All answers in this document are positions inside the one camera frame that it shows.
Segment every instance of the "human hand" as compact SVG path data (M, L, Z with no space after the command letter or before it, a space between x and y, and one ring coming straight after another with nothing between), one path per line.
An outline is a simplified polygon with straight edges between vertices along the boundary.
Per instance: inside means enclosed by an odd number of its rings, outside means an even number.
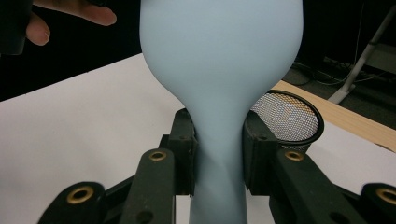
M34 5L81 17L96 24L108 26L117 21L108 7L98 7L86 0L34 0ZM43 46L50 41L50 28L34 12L26 27L26 37L32 43Z

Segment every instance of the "mesh strainer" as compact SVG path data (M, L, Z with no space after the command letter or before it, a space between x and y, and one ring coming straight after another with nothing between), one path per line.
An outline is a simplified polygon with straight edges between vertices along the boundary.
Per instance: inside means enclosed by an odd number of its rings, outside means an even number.
M318 110L305 99L286 91L268 91L251 108L285 148L306 152L323 133Z

